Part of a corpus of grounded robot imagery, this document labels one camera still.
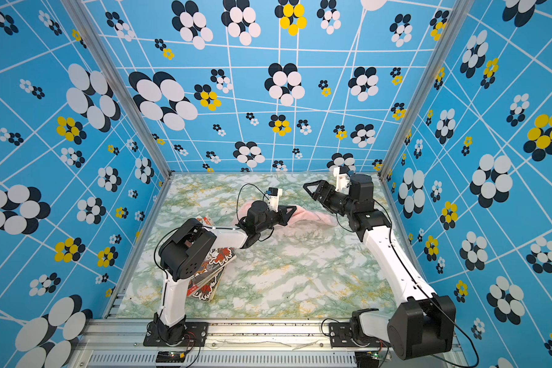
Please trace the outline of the pink cloth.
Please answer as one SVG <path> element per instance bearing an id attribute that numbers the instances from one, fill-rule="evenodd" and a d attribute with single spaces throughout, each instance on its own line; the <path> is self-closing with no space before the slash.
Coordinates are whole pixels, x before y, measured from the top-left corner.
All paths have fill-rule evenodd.
<path id="1" fill-rule="evenodd" d="M 304 207 L 297 205 L 297 210 L 294 212 L 291 219 L 288 221 L 288 226 L 295 226 L 297 223 L 301 224 L 316 224 L 316 225 L 326 225 L 329 227 L 334 227 L 337 225 L 337 220 L 334 216 L 329 213 L 310 211 Z"/>

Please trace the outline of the red brown illustrated book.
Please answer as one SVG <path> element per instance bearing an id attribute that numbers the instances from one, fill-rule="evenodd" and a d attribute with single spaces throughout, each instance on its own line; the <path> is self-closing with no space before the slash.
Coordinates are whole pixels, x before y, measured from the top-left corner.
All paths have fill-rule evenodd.
<path id="1" fill-rule="evenodd" d="M 227 265 L 236 257 L 233 248 L 214 248 L 205 257 L 199 271 L 196 272 L 195 278 L 202 278 L 211 275 Z"/>

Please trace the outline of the red manga book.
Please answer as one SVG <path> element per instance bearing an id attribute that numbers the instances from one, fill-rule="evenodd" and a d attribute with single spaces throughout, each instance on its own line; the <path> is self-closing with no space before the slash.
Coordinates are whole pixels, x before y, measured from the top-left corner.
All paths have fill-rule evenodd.
<path id="1" fill-rule="evenodd" d="M 215 272 L 210 279 L 204 284 L 193 285 L 187 292 L 187 296 L 194 298 L 198 301 L 210 302 L 216 293 L 216 288 L 219 286 L 219 282 L 222 278 L 224 269 L 221 268 Z"/>

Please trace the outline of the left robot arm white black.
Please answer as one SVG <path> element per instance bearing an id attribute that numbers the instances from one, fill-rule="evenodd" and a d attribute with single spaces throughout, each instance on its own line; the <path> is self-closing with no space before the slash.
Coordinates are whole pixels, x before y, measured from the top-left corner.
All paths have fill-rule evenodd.
<path id="1" fill-rule="evenodd" d="M 233 228 L 212 227 L 197 219 L 184 222 L 158 250 L 164 280 L 159 311 L 148 325 L 150 335 L 167 346 L 179 345 L 186 337 L 188 286 L 207 255 L 219 248 L 249 248 L 263 231 L 288 225 L 296 211 L 295 205 L 272 207 L 254 201 Z"/>

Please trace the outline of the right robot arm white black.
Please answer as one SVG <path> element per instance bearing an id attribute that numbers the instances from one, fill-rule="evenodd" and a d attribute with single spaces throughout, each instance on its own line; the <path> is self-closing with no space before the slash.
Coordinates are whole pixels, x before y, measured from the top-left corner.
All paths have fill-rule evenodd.
<path id="1" fill-rule="evenodd" d="M 375 308 L 354 311 L 349 321 L 353 345 L 389 347 L 401 360 L 451 351 L 456 308 L 423 279 L 393 234 L 389 215 L 374 199 L 374 183 L 364 174 L 337 175 L 336 184 L 308 182 L 304 190 L 328 212 L 344 216 L 351 231 L 377 260 L 397 305 L 392 317 Z"/>

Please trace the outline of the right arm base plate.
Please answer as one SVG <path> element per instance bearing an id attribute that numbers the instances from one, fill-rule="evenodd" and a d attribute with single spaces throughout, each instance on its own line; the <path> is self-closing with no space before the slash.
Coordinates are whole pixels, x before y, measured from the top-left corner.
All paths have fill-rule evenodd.
<path id="1" fill-rule="evenodd" d="M 368 348 L 381 350 L 389 347 L 385 340 L 376 337 L 355 337 L 348 322 L 329 321 L 324 330 L 332 348 Z"/>

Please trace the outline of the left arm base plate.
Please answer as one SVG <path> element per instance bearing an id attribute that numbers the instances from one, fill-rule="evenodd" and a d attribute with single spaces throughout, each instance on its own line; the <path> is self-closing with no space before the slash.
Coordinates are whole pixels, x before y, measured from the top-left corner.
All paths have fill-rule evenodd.
<path id="1" fill-rule="evenodd" d="M 143 345 L 145 347 L 203 347 L 209 333 L 207 322 L 179 322 L 169 328 L 161 321 L 147 325 Z"/>

